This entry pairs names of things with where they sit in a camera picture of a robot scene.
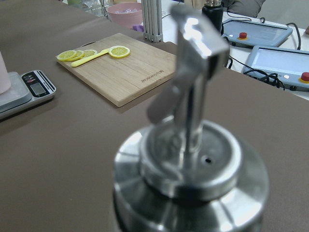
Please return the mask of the silver digital kitchen scale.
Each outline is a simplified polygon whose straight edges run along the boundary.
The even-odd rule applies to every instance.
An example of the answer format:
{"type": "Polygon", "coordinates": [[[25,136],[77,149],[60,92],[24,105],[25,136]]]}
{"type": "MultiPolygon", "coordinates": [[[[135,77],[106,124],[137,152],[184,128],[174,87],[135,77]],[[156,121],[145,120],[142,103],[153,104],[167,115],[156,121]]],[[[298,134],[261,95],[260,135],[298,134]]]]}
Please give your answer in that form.
{"type": "Polygon", "coordinates": [[[54,97],[56,86],[41,70],[22,75],[9,72],[11,87],[0,95],[0,119],[25,111],[54,97]]]}

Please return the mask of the lemon slice toy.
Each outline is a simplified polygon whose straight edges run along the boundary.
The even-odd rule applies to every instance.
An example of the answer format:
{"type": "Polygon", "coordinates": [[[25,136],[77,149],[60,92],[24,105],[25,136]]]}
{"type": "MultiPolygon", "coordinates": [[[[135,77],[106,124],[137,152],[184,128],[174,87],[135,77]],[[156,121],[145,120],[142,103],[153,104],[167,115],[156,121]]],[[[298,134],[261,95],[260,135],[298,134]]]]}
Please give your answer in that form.
{"type": "Polygon", "coordinates": [[[98,53],[97,50],[87,49],[87,50],[84,50],[84,55],[82,56],[82,58],[87,58],[87,57],[93,56],[97,53],[98,53]]]}
{"type": "Polygon", "coordinates": [[[111,47],[108,53],[113,58],[125,58],[130,55],[130,49],[125,46],[117,45],[111,47]]]}
{"type": "Polygon", "coordinates": [[[76,61],[76,60],[82,59],[84,56],[85,56],[84,51],[77,50],[75,56],[68,59],[68,61],[76,61]]]}
{"type": "Polygon", "coordinates": [[[67,50],[64,51],[62,53],[60,53],[59,55],[57,55],[57,60],[59,61],[67,61],[73,57],[75,57],[77,51],[76,50],[67,50]]]}

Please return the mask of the yellow plastic knife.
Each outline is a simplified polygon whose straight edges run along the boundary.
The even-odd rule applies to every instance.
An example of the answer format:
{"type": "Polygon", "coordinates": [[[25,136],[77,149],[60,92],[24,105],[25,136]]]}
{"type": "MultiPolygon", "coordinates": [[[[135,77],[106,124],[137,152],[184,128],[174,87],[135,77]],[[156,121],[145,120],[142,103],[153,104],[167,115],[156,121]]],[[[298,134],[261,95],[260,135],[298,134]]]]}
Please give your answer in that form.
{"type": "Polygon", "coordinates": [[[87,63],[89,61],[92,61],[92,60],[94,60],[94,59],[96,59],[96,58],[98,58],[100,56],[103,56],[103,55],[107,54],[108,52],[109,52],[109,49],[107,48],[107,49],[104,49],[101,52],[99,52],[97,54],[94,54],[92,56],[89,56],[89,57],[86,57],[86,58],[74,61],[74,62],[71,63],[71,67],[76,68],[78,66],[81,66],[81,65],[83,65],[83,64],[85,64],[85,63],[87,63]]]}

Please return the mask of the blue teach pendant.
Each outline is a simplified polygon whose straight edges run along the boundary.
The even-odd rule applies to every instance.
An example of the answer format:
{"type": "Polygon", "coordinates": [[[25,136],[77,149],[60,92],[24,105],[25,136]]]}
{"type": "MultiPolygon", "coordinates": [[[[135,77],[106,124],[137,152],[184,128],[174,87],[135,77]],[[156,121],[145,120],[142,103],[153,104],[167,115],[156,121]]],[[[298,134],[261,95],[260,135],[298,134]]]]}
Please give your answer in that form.
{"type": "Polygon", "coordinates": [[[293,33],[288,26],[232,19],[223,22],[223,29],[222,37],[237,47],[279,47],[293,33]]]}
{"type": "Polygon", "coordinates": [[[263,82],[276,81],[275,85],[291,91],[309,90],[308,51],[254,46],[243,73],[263,82]]]}

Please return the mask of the pink plastic cup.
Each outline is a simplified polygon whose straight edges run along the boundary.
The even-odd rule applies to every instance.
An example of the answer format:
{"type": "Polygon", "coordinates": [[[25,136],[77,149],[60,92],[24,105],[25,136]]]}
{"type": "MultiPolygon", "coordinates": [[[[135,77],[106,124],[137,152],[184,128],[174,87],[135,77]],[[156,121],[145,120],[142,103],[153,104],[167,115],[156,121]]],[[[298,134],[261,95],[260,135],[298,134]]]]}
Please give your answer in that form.
{"type": "Polygon", "coordinates": [[[6,92],[11,87],[9,78],[2,54],[0,53],[0,94],[6,92]]]}

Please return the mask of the purple cloth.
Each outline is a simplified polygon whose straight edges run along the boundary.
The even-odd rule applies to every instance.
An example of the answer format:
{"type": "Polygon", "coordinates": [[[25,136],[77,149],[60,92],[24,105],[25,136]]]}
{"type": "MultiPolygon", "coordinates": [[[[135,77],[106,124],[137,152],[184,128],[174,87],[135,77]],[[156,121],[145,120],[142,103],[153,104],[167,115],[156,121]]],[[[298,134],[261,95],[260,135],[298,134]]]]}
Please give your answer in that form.
{"type": "Polygon", "coordinates": [[[144,32],[144,26],[141,25],[141,24],[134,24],[134,25],[132,26],[132,29],[133,29],[134,31],[144,32]]]}

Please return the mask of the person in grey jacket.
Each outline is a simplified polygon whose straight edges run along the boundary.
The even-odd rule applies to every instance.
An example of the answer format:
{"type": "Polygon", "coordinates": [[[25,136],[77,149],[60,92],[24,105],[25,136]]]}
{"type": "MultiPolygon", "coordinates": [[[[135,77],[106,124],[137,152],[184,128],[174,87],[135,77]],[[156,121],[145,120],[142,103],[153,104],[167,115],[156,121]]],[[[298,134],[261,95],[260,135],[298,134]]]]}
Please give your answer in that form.
{"type": "Polygon", "coordinates": [[[222,4],[229,13],[256,18],[265,0],[223,0],[222,4]]]}

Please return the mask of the bamboo cutting board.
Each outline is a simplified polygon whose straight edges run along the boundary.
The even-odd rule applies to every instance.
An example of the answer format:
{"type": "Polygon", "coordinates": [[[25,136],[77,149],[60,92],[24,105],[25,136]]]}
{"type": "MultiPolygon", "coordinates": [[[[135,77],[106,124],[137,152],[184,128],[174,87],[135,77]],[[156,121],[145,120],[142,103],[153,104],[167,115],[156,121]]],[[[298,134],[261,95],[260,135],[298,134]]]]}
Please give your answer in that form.
{"type": "Polygon", "coordinates": [[[117,107],[168,81],[175,72],[174,54],[121,33],[80,49],[100,52],[115,45],[129,48],[130,54],[125,58],[106,54],[76,68],[70,62],[60,64],[117,107]]]}

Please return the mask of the clear glass sauce bottle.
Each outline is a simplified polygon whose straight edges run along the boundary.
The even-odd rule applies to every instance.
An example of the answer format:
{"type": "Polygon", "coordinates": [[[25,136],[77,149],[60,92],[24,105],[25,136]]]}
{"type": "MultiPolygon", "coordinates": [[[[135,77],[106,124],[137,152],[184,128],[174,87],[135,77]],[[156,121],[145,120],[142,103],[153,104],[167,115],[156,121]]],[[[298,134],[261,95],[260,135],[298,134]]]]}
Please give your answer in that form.
{"type": "Polygon", "coordinates": [[[120,146],[113,203],[123,232],[259,232],[269,196],[261,156],[203,119],[207,84],[229,45],[211,21],[185,5],[177,23],[176,71],[147,110],[151,125],[120,146]]]}

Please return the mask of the pink bowl with ice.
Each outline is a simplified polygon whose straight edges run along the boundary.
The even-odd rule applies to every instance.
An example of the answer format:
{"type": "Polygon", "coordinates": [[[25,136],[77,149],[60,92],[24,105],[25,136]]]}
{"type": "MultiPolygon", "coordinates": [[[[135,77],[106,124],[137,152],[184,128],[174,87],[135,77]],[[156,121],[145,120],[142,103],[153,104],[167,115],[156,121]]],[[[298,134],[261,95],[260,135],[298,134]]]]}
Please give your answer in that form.
{"type": "Polygon", "coordinates": [[[129,29],[143,22],[142,4],[138,2],[124,2],[112,5],[107,9],[107,13],[112,22],[129,29]]]}

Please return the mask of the black water bottle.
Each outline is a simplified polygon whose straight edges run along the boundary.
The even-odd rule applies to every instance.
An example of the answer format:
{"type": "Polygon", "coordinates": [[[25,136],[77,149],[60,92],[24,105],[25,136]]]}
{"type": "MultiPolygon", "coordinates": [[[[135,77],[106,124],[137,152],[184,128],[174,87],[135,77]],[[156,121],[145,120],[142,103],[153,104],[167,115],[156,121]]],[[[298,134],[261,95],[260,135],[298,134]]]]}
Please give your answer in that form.
{"type": "Polygon", "coordinates": [[[207,16],[214,27],[223,34],[223,5],[221,0],[206,0],[202,8],[202,14],[207,16]]]}

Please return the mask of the aluminium frame post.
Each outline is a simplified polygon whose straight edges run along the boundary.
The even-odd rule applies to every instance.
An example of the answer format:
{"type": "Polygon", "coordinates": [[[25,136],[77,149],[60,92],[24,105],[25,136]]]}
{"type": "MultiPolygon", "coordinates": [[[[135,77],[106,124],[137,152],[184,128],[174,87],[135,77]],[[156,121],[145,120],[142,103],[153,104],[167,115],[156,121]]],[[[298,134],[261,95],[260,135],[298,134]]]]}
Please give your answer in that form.
{"type": "Polygon", "coordinates": [[[162,5],[160,0],[141,0],[143,36],[152,43],[163,41],[162,5]]]}

